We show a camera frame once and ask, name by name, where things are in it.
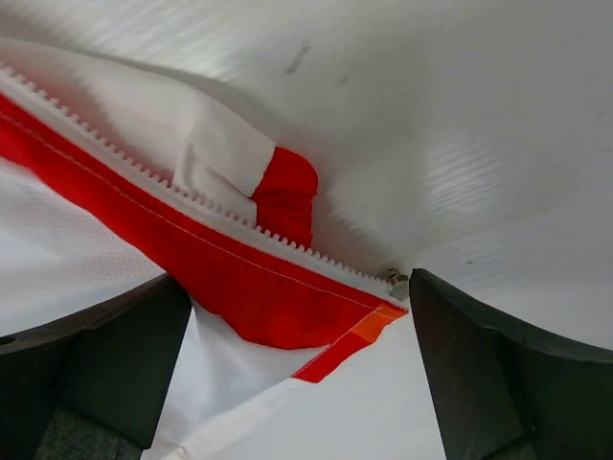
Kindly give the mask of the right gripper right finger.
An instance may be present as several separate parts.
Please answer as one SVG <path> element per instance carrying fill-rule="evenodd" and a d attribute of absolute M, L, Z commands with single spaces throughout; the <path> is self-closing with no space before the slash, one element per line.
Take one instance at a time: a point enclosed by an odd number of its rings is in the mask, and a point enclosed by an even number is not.
<path fill-rule="evenodd" d="M 609 459 L 612 353 L 497 310 L 424 270 L 409 294 L 449 459 Z"/>

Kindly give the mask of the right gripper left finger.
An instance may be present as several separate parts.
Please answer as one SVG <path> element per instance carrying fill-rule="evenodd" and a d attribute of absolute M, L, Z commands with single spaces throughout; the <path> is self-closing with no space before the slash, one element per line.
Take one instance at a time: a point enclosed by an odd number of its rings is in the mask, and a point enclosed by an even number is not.
<path fill-rule="evenodd" d="M 138 459 L 152 445 L 192 312 L 164 275 L 1 338 L 4 459 Z"/>

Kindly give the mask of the rainbow striped kids jacket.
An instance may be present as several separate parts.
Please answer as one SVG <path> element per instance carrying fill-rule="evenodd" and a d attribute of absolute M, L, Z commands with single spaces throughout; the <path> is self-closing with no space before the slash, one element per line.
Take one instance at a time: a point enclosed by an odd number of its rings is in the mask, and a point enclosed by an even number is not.
<path fill-rule="evenodd" d="M 138 459 L 209 459 L 407 312 L 404 278 L 312 248 L 317 187 L 186 84 L 5 37 L 1 338 L 171 277 L 192 312 Z"/>

